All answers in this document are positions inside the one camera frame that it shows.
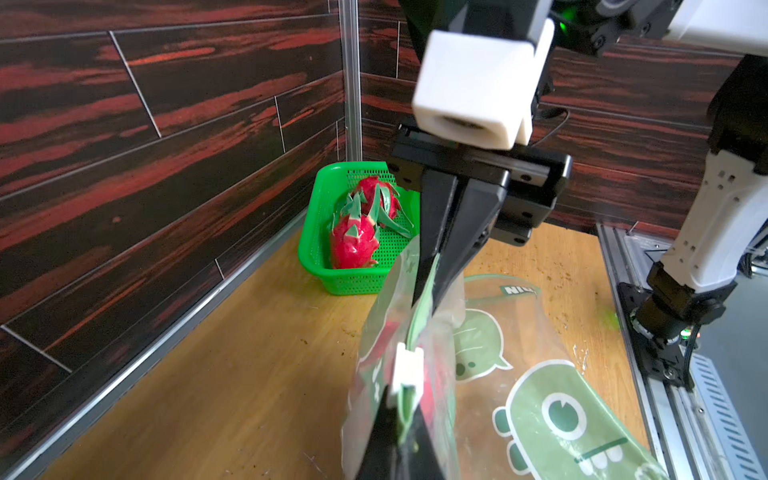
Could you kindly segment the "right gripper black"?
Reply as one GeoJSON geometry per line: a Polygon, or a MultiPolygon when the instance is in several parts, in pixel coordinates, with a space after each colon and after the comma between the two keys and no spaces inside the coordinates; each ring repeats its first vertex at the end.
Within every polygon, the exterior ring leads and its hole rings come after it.
{"type": "Polygon", "coordinates": [[[529,241],[568,185],[573,160],[535,146],[481,149],[403,122],[386,164],[398,186],[421,194],[412,305],[424,293],[439,253],[432,287],[435,312],[490,236],[514,246],[529,241]]]}

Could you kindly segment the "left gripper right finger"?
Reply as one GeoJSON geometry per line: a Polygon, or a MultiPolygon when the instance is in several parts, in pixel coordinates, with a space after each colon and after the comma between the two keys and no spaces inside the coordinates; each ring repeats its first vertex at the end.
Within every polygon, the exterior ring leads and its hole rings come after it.
{"type": "Polygon", "coordinates": [[[419,405],[409,417],[398,405],[398,478],[460,479],[455,441],[455,404],[437,410],[419,405]]]}

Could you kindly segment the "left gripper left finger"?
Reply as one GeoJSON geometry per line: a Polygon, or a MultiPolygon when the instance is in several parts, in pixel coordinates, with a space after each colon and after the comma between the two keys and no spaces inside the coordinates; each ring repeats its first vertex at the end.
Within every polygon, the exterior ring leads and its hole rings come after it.
{"type": "Polygon", "coordinates": [[[385,389],[356,479],[397,479],[398,451],[398,411],[385,389]]]}

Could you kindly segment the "dragon fruit pink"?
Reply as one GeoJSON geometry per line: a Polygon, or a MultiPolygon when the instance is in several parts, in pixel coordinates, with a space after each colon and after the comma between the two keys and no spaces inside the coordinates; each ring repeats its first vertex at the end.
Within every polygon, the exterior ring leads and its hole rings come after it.
{"type": "Polygon", "coordinates": [[[359,181],[341,206],[339,215],[351,215],[357,210],[369,216],[377,227],[384,227],[399,236],[410,239],[415,234],[415,226],[407,216],[395,187],[377,176],[369,176],[359,181]]]}

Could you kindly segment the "zip-top bag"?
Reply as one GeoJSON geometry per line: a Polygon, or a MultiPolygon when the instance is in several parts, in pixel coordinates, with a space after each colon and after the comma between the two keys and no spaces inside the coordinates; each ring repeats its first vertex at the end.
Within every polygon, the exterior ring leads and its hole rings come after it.
{"type": "MultiPolygon", "coordinates": [[[[413,306],[413,292],[419,263],[419,241],[413,239],[396,259],[364,324],[361,339],[375,339],[378,327],[386,321],[401,324],[396,335],[396,354],[391,377],[386,381],[390,399],[409,417],[419,406],[424,384],[424,350],[429,340],[443,340],[453,352],[448,353],[450,370],[455,375],[454,331],[465,319],[465,295],[462,279],[456,279],[435,312],[433,301],[422,297],[413,306]]],[[[376,414],[371,418],[361,411],[346,414],[341,428],[341,464],[346,479],[356,479],[356,474],[366,450],[366,445],[376,414]]]]}
{"type": "Polygon", "coordinates": [[[666,478],[571,361],[536,286],[476,275],[464,293],[454,332],[461,478],[666,478]]]}

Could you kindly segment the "dragon fruit bag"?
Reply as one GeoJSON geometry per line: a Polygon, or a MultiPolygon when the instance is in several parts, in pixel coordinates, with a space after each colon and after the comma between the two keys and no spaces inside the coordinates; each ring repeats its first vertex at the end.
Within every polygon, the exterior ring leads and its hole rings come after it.
{"type": "MultiPolygon", "coordinates": [[[[391,377],[396,354],[395,338],[401,324],[386,321],[375,339],[362,338],[360,358],[347,396],[347,414],[361,411],[373,418],[379,408],[386,381],[391,377]]],[[[427,427],[452,432],[455,424],[455,375],[447,357],[453,349],[443,340],[429,340],[424,350],[424,373],[419,407],[427,427]]]]}

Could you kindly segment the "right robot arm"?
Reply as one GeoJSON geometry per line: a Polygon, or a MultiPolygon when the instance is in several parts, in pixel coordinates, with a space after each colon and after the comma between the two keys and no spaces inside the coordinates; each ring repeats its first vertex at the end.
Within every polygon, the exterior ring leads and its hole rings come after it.
{"type": "Polygon", "coordinates": [[[625,34],[739,52],[707,111],[705,174],[652,267],[638,322],[670,339],[719,318],[767,218],[767,5],[763,1],[404,1],[421,67],[415,121],[390,170],[421,194],[414,298],[437,307],[494,230],[527,242],[570,159],[530,142],[555,47],[599,55],[625,34]]]}

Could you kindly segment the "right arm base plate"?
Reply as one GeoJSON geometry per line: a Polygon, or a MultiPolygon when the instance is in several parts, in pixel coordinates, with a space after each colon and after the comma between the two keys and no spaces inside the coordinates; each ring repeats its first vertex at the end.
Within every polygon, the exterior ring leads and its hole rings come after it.
{"type": "Polygon", "coordinates": [[[617,292],[642,376],[692,391],[691,360],[682,352],[681,332],[693,322],[693,309],[702,296],[684,286],[668,303],[656,292],[626,282],[617,292]]]}

